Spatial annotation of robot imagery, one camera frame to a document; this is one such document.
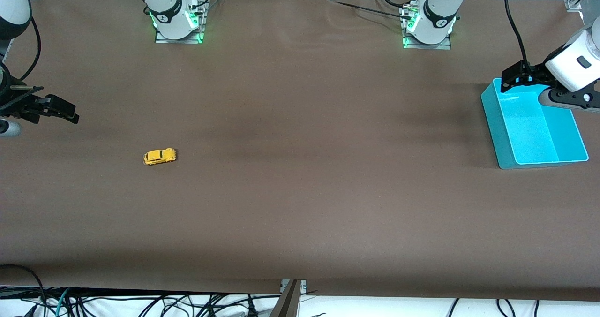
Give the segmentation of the cyan plastic bin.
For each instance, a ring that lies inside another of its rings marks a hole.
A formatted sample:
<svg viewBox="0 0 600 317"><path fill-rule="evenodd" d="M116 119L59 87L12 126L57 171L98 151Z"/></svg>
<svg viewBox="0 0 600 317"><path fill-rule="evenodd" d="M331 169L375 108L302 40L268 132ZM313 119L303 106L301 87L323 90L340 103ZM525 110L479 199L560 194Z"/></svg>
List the cyan plastic bin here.
<svg viewBox="0 0 600 317"><path fill-rule="evenodd" d="M481 95L489 133L503 170L555 167L586 162L589 155L571 110L538 101L546 85L501 92L495 78Z"/></svg>

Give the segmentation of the aluminium profile leg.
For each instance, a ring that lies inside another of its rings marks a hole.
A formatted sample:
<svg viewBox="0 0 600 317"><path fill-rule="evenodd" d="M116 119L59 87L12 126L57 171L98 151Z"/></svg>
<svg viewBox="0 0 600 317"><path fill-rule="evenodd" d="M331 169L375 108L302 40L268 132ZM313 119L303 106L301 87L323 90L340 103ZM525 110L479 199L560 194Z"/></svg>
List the aluminium profile leg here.
<svg viewBox="0 0 600 317"><path fill-rule="evenodd" d="M279 296L269 317L297 317L300 296L299 280L294 279Z"/></svg>

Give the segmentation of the silver corner bracket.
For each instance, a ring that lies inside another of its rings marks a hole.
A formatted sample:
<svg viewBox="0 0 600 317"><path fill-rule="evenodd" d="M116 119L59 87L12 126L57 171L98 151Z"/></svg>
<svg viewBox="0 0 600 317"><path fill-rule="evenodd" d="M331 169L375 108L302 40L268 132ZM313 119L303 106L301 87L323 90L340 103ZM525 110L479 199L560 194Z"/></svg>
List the silver corner bracket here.
<svg viewBox="0 0 600 317"><path fill-rule="evenodd" d="M292 280L290 280L290 279L283 279L280 282L279 292L281 294L284 293L284 291L286 290L286 287L289 285L289 283L291 283L291 281ZM305 280L299 280L299 287L300 287L300 295L306 295L306 293L308 292L307 282Z"/></svg>

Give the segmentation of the yellow beetle toy car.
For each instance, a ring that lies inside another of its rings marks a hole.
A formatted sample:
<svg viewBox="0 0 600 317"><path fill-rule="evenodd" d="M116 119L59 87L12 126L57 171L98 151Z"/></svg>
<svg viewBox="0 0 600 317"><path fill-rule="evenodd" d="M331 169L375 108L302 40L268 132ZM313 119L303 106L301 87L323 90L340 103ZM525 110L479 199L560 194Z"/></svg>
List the yellow beetle toy car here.
<svg viewBox="0 0 600 317"><path fill-rule="evenodd" d="M146 166L154 166L174 162L176 159L177 151L174 148L165 148L163 150L148 151L143 156L143 163Z"/></svg>

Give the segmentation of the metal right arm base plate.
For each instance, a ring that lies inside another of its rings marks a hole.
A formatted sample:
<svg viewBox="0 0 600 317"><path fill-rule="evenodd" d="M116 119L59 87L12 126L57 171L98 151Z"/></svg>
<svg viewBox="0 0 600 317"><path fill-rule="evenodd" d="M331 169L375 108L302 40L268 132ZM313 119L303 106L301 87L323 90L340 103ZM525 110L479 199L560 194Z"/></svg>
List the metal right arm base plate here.
<svg viewBox="0 0 600 317"><path fill-rule="evenodd" d="M156 31L155 43L162 44L202 44L208 17L207 5L179 13L174 21L161 26L152 18Z"/></svg>

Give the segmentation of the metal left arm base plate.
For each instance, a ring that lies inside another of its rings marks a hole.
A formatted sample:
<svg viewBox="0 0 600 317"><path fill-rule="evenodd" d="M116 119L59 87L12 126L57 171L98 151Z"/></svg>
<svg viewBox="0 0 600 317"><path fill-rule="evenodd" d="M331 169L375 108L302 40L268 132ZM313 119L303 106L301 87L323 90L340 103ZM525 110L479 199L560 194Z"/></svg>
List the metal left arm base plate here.
<svg viewBox="0 0 600 317"><path fill-rule="evenodd" d="M421 19L419 13L417 12L417 7L414 5L404 4L401 8L398 8L398 11L401 16L407 16L409 18L401 21L403 48L427 50L451 49L450 33L452 33L452 27L450 27L446 31L445 37L441 42L436 44L423 43L419 39L417 39L417 37L413 33L411 33L411 30L414 29L416 25L418 25L418 22Z"/></svg>

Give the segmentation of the brown table cover sheet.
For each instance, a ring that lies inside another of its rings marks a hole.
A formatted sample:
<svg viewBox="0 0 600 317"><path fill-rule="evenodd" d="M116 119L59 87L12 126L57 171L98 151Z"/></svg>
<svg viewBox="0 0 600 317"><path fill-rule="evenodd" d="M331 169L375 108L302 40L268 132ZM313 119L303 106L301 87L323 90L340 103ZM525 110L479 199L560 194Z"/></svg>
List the brown table cover sheet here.
<svg viewBox="0 0 600 317"><path fill-rule="evenodd" d="M330 0L216 0L156 44L142 0L35 0L26 79L76 105L0 139L0 264L52 287L600 301L589 161L498 168L480 95L519 59L502 0L451 50ZM148 151L174 162L146 166Z"/></svg>

